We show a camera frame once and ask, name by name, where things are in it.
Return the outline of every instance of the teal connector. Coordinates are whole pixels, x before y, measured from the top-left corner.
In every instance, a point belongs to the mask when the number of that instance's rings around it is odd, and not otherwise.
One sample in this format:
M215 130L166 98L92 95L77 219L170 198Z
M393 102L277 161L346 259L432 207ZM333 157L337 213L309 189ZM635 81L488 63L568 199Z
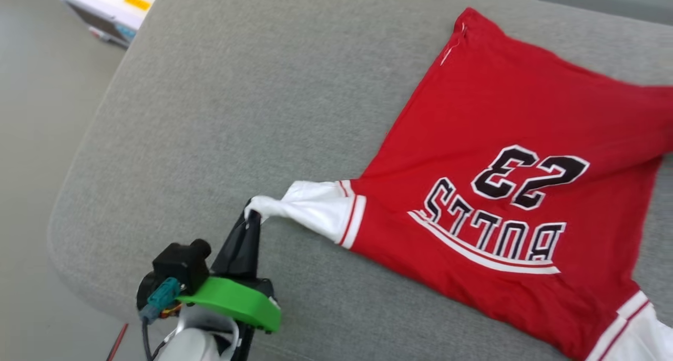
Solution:
M180 295L180 282L173 277L168 277L147 299L147 305L139 313L140 320L147 318L147 324L154 323L175 299Z

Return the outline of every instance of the green bracket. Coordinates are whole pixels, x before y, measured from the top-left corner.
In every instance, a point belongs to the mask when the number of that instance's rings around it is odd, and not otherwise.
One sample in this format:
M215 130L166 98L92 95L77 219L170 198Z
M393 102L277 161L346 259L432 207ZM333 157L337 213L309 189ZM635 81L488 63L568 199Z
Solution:
M281 325L281 309L269 297L226 278L208 277L196 294L178 296L178 301L199 304L267 332L277 332Z

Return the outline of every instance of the white fabric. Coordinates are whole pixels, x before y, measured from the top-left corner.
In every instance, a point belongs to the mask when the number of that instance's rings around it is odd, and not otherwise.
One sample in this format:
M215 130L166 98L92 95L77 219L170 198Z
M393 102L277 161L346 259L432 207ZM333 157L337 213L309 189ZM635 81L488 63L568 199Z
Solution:
M673 359L673 329L657 320L652 303L648 303L627 323L605 361L665 361Z
M632 297L630 297L628 301L622 304L622 306L617 310L617 314L623 318L630 318L635 313L637 313L638 310L647 303L647 301L649 301L649 299L647 299L647 296L644 294L644 292L637 292Z
M244 213L247 218L250 210L255 210L262 215L262 220L271 216L290 218L350 248L358 234L366 200L363 196L347 197L348 193L339 182L296 181L281 200L263 195L252 198ZM358 215L351 215L353 208Z

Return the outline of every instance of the gray fabric surface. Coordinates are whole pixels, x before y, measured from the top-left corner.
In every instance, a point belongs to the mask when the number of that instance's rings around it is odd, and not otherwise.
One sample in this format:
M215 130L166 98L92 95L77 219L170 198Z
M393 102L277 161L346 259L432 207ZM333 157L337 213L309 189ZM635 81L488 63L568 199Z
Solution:
M133 322L166 244L218 249L251 196L359 176L466 6L582 66L673 84L673 28L532 0L158 0L55 207L58 273ZM635 273L669 325L671 165ZM292 222L269 220L262 235L260 275L283 325L256 337L251 360L562 359Z

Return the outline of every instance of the number 23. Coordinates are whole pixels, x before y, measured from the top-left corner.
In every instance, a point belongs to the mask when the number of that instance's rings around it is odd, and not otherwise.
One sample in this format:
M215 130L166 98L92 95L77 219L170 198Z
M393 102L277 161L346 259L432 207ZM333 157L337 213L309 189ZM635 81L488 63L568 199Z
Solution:
M540 158L535 152L526 150L521 146L503 148L495 160L491 162L491 165L472 181L474 193L490 200L501 200L509 197L516 188L516 184L508 181L505 177L515 168L531 167L539 160ZM537 168L548 173L557 173L550 176L531 177L524 181L523 186L514 194L511 204L524 210L538 208L545 198L545 194L539 189L570 184L584 174L588 167L589 162L579 157L547 157L537 164ZM493 177L502 177L502 179L495 183Z

